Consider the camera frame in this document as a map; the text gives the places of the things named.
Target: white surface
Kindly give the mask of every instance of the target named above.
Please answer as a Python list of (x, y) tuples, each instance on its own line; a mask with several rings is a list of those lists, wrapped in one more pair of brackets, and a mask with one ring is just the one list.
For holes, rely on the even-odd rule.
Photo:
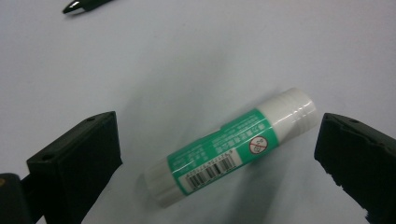
[(167, 209), (142, 172), (290, 87), (396, 136), (396, 2), (0, 2), (0, 171), (117, 111), (123, 166), (84, 223), (365, 223), (314, 160), (318, 127)]

